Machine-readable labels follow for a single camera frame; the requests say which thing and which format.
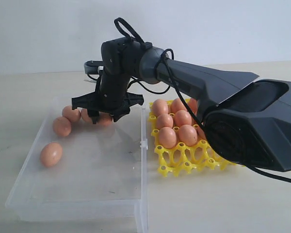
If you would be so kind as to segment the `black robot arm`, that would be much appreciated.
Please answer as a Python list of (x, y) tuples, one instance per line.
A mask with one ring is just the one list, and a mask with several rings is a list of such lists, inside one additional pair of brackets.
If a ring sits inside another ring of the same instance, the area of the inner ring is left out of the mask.
[(291, 170), (291, 82), (260, 79), (252, 72), (222, 71), (163, 56), (151, 43), (119, 38), (101, 46), (95, 91), (72, 99), (93, 121), (99, 112), (118, 121), (130, 107), (143, 104), (127, 91), (131, 77), (164, 82), (198, 103), (197, 121), (210, 146), (223, 158), (245, 166)]

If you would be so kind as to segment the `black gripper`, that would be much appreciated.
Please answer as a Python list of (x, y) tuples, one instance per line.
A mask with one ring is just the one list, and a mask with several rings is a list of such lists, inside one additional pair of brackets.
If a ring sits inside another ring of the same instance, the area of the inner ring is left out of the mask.
[(72, 109), (87, 109), (92, 124), (97, 124), (99, 113), (109, 113), (113, 122), (130, 113), (134, 105), (143, 105), (144, 97), (139, 94), (125, 93), (122, 97), (116, 94), (101, 94), (97, 91), (71, 99)]

